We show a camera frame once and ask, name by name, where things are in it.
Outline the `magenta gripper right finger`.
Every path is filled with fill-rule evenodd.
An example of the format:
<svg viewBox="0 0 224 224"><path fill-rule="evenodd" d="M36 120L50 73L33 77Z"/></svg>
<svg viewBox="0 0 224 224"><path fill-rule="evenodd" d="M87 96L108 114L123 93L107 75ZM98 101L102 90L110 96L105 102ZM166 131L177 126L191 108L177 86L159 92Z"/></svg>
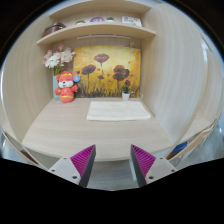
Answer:
<svg viewBox="0 0 224 224"><path fill-rule="evenodd" d="M155 182L177 171L165 158L155 157L135 145L131 146L130 154L139 187Z"/></svg>

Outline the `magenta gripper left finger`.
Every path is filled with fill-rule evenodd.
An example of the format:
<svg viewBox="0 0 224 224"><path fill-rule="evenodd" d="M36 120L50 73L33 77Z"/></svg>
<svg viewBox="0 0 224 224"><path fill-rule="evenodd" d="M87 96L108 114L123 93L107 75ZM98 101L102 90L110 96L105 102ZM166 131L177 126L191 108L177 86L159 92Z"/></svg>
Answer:
<svg viewBox="0 0 224 224"><path fill-rule="evenodd" d="M49 172L76 185L86 187L96 156L96 146L92 145L73 155L60 158Z"/></svg>

